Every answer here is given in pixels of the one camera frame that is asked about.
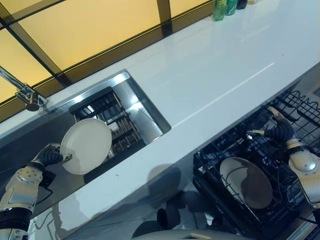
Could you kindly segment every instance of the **soap bottle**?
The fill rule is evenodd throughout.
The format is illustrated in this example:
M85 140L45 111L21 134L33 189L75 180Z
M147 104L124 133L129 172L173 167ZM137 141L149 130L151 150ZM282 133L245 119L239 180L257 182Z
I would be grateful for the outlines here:
M248 4L256 4L258 0L248 0Z
M248 0L238 0L238 3L236 4L236 9L245 9L247 6Z
M233 15L236 12L238 0L227 0L225 15Z
M221 21L224 19L227 11L227 0L215 0L213 9L213 20Z

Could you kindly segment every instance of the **faucet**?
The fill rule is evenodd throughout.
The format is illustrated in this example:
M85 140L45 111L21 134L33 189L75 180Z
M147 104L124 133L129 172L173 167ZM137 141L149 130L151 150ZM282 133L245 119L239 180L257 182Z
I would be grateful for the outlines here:
M44 96L26 83L20 82L2 66L0 66L0 76L16 86L17 92L14 95L25 103L25 108L27 110L35 112L40 107L47 104L48 100Z

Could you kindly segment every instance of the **white plate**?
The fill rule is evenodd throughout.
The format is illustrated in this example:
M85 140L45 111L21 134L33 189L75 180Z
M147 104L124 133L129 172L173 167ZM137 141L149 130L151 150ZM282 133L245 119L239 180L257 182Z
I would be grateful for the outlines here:
M103 121L94 118L81 120L63 137L60 153L64 157L72 154L72 159L62 165L72 174L86 174L106 159L111 143L111 131Z
M230 184L228 191L232 195L234 191L239 193L234 198L244 201L250 208L264 209L272 202L270 181L252 162L240 157L226 158L220 165L220 174ZM227 186L226 181L222 179L224 186Z

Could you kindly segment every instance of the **open dishwasher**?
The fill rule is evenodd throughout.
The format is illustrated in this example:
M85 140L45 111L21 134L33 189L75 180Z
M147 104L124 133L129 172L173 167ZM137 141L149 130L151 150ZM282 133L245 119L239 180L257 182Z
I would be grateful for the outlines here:
M251 129L269 130L276 127L277 122L267 110L268 106L274 107L289 120L297 136L309 145L311 153L319 157L319 104L299 91L292 91L292 88L194 155L193 183L196 188L218 207L225 221L240 235L258 240L275 239L297 217L298 209L306 204L300 182L288 167L289 156L284 144L247 133ZM267 207L250 207L232 188L228 176L221 174L222 161L230 157L248 160L268 178L272 199Z

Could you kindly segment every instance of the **dish drying rack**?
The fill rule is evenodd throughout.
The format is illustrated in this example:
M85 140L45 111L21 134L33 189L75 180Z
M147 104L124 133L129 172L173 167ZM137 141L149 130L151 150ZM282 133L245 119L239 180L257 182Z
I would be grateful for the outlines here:
M287 206L296 209L304 201L300 182L288 167L289 156L286 154L284 144L262 136L247 134L247 130L267 130L277 125L267 110L268 106L276 108L289 120L298 137L310 146L312 153L320 154L319 105L317 102L311 102L299 91L289 89L194 155L195 185L204 192L210 192L209 197L230 216L229 220L238 227L238 231L257 239L273 239L272 236L277 234L270 232L275 231L273 225L277 224L277 229L280 231L281 220L285 226L289 218L294 218L283 205L279 195L277 186L279 168L281 168L280 190L286 198ZM265 173L273 189L272 202L268 207L250 208L226 181L225 176L220 174L221 162L229 157L247 159Z
M69 112L76 122L95 118L104 121L111 130L112 144L105 164L84 175L86 183L145 146L129 114L110 86L71 106Z

